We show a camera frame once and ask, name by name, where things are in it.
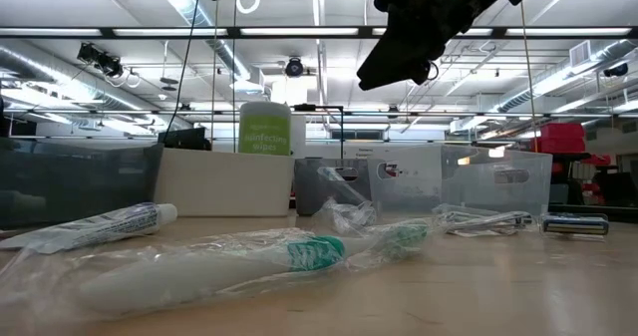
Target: table surface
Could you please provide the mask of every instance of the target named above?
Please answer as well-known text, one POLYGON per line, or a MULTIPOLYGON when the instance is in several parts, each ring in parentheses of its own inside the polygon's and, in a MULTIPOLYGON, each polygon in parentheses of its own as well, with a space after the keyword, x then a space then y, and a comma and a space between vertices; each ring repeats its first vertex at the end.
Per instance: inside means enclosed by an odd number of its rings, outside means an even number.
MULTIPOLYGON (((308 219, 180 218, 158 236, 307 225, 308 219)), ((143 238, 118 247, 145 244, 143 238)), ((439 235, 418 257, 316 283, 91 324, 84 335, 635 335, 638 225, 606 242, 536 232, 439 235)))

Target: air duct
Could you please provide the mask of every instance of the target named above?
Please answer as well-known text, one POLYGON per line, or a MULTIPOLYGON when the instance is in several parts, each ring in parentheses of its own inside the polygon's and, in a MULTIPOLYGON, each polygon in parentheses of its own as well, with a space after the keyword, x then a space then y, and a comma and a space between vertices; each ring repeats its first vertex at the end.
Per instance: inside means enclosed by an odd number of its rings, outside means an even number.
MULTIPOLYGON (((154 110, 157 106, 134 96, 123 89, 111 86, 104 80, 92 76, 51 54, 18 40, 4 40, 0 43, 0 68, 31 71, 44 82, 55 83, 71 97, 102 98, 105 107, 125 110, 154 110)), ((168 123, 170 116, 159 116, 168 123)), ((181 118, 175 118, 177 129, 189 129, 192 125, 181 118)))
MULTIPOLYGON (((589 56, 583 61, 577 61, 574 64, 574 57, 566 59, 562 63, 553 68, 542 72, 532 79, 534 97, 540 97, 558 88, 564 87, 575 79, 592 71, 604 70, 622 63, 623 59, 638 47, 636 40, 621 40, 609 44, 609 41, 589 41, 583 45, 579 45, 580 51, 572 50, 572 53, 578 52, 589 56)), ((512 108, 518 107, 532 98, 529 91, 529 85, 517 88, 513 91, 505 93, 499 106, 495 106, 491 112, 506 113, 512 108)))
MULTIPOLYGON (((196 0, 167 0, 170 5, 179 13, 181 18, 190 25, 192 23, 192 16, 195 7, 196 0)), ((214 20, 210 18, 204 9, 202 3, 197 6, 195 13, 195 27, 214 27, 214 20)), ((235 85, 235 90, 238 92, 256 93, 263 92, 263 81, 260 81, 260 71, 245 63, 243 59, 235 52, 228 44, 223 40, 207 40, 206 44, 212 50, 223 64, 223 66, 229 71, 231 76, 234 76, 235 82, 245 81, 235 85)))

